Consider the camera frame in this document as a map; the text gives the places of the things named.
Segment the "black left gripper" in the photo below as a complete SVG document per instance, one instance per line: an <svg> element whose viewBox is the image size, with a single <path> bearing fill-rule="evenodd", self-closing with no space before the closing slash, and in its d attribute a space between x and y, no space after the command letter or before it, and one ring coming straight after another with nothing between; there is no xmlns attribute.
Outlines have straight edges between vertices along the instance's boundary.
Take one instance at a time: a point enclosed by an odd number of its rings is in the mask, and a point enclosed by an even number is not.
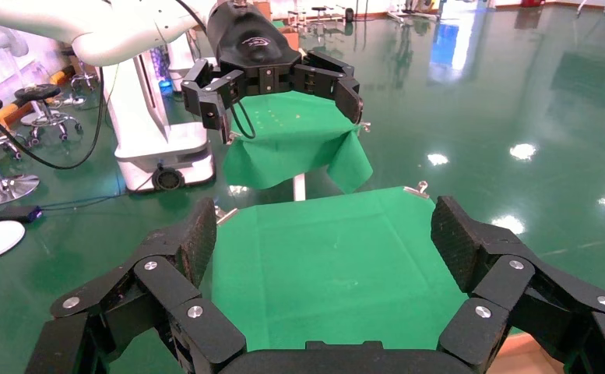
<svg viewBox="0 0 605 374"><path fill-rule="evenodd" d="M255 5L214 5L206 31L218 67L197 59L182 80L182 97L185 110L217 131L224 144L235 137L230 109L244 96L295 90L331 100L352 123L361 121L364 102L354 67L319 51L302 58Z"/></svg>

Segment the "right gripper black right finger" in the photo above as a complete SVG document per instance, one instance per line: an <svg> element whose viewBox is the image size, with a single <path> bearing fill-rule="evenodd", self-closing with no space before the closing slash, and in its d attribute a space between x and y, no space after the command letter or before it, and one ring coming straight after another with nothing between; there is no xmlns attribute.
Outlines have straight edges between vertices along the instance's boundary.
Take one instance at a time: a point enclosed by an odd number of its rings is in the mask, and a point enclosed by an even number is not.
<svg viewBox="0 0 605 374"><path fill-rule="evenodd" d="M516 328L564 372L605 373L605 290L544 262L510 230L474 220L450 196L435 204L431 240L467 295L439 351L484 373Z"/></svg>

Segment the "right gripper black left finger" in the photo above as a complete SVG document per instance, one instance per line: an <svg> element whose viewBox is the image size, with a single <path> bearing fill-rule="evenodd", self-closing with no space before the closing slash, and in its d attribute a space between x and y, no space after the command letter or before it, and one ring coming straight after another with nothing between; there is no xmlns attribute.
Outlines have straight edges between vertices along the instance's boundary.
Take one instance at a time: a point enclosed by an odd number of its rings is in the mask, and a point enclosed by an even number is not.
<svg viewBox="0 0 605 374"><path fill-rule="evenodd" d="M50 372L106 373L148 330L186 373L218 373L244 354L244 335L200 291L216 233L214 202L200 199L123 264L61 296L51 306Z"/></svg>

